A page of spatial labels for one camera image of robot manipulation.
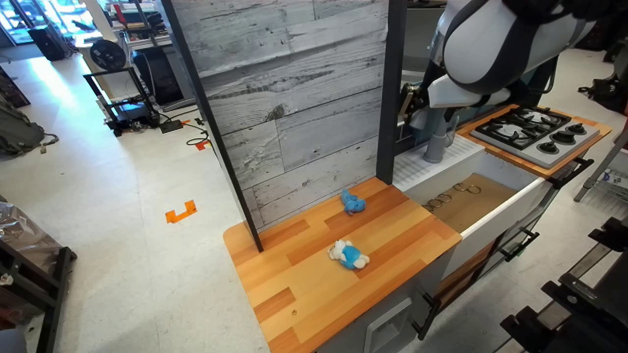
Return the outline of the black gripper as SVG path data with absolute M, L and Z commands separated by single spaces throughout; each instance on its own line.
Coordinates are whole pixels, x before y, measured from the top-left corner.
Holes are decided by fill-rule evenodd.
M 427 93 L 415 83 L 406 83 L 400 89 L 398 124 L 413 130 L 425 126 L 425 109 L 429 107 Z

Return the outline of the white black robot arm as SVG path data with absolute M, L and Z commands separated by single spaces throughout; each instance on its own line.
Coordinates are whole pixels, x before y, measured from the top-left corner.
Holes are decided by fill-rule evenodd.
M 514 83 L 572 48 L 594 20 L 586 0 L 447 0 L 408 126 L 512 99 Z

